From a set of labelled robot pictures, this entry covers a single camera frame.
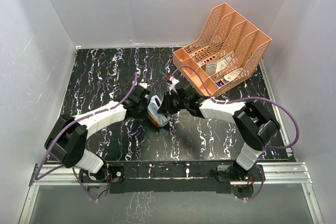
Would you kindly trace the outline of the white sunglasses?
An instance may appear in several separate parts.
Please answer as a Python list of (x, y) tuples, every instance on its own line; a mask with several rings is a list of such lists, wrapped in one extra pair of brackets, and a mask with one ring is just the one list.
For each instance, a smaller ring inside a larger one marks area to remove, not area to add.
[(162, 102), (161, 102), (160, 98), (157, 95), (154, 95), (150, 99), (150, 103), (148, 105), (148, 110), (153, 110), (153, 111), (157, 112), (157, 110), (161, 106), (161, 104), (162, 104)]

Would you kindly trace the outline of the brown glasses case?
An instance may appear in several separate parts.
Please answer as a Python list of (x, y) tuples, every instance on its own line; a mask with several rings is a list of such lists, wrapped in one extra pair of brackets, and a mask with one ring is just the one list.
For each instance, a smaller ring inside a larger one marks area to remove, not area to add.
[(169, 119), (163, 115), (158, 114), (153, 110), (148, 110), (149, 120), (156, 126), (156, 127), (164, 127), (168, 124)]

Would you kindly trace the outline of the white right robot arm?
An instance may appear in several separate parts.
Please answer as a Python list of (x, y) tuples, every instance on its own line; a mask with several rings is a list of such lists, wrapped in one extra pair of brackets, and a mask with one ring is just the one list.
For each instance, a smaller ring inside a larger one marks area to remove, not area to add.
[(232, 179), (247, 180), (253, 174), (266, 145), (279, 132), (280, 124), (264, 105), (254, 99), (247, 102), (222, 102), (200, 95), (189, 83), (176, 82), (163, 99), (153, 98), (157, 115), (168, 117), (181, 110), (203, 119), (218, 119), (236, 124), (244, 144), (240, 153), (223, 175)]

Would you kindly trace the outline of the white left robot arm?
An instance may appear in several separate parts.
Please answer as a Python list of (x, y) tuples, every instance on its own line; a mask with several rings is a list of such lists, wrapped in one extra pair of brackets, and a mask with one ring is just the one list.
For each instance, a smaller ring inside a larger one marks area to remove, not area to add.
[(107, 163), (86, 149), (88, 138), (112, 124), (147, 116), (150, 93), (146, 83), (139, 83), (125, 99), (112, 100), (77, 116), (62, 114), (45, 142), (45, 149), (65, 168), (77, 167), (96, 181), (104, 181), (109, 173)]

